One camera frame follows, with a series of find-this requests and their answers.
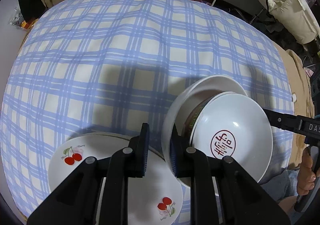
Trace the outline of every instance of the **red cherry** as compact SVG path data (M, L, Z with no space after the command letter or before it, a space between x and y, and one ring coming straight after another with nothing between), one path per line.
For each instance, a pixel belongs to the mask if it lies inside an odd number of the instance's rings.
M172 200L171 200L170 198L168 198L168 197L164 197L164 198L162 199L162 202L163 202L164 204L166 204L166 205L170 205L170 204L172 203Z
M75 160L75 161L81 161L82 160L82 156L79 154L79 153L74 153L72 155L72 158Z
M65 163L68 164L68 165L73 165L75 163L75 160L72 158L72 157L66 157L64 159Z
M165 205L164 203L159 203L158 204L158 209L161 211L164 211L165 209L167 209L167 205Z

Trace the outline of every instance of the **brown blanket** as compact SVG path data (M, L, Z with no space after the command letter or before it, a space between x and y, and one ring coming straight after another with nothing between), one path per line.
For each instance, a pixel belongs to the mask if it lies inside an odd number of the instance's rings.
M314 117L314 106L311 98L310 79L302 67L301 59L292 50L283 50L274 43L278 49L293 95L294 114L307 117ZM304 144L305 136L294 134L292 141L291 157L289 168L294 168L301 163L302 151L306 147Z

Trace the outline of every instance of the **red chinese character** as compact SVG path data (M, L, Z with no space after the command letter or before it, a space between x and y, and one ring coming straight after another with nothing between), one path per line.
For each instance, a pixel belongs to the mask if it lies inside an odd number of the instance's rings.
M225 139L223 139L223 136L227 136L227 134L223 133L221 136L219 136L219 138L216 137L216 140L219 140L219 141L224 140L224 141L226 141Z
M224 142L222 142L222 144L226 145L228 148L232 148L232 147L228 146L227 144L225 144Z
M218 155L224 156L224 153L222 151L220 151L219 149L215 149L214 151L216 151L218 153Z
M219 142L216 141L216 142L214 143L214 145L216 146L216 149L217 149L217 150L219 150L218 148L221 148L225 153L227 152L227 151L225 151L226 147L222 147L222 146L219 144Z

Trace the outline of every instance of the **bed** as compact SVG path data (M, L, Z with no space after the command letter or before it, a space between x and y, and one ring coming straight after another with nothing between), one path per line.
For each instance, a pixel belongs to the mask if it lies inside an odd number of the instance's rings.
M161 152L171 103L208 75L231 76L262 107L308 115L308 80L290 53L244 21L199 2L61 2L30 31L4 94L1 155L17 207L28 217L47 197L51 156L79 134L135 136L148 122L150 146ZM273 139L264 181L287 168L293 148L292 162L299 161L303 147L303 138L291 132L274 128ZM183 191L175 224L190 220L190 191Z

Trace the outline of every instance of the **red circle stamp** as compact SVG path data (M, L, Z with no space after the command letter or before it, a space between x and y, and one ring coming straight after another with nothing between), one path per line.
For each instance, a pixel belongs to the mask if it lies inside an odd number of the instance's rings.
M211 140L211 153L215 158L222 159L224 156L232 156L236 149L235 136L228 130L220 130Z

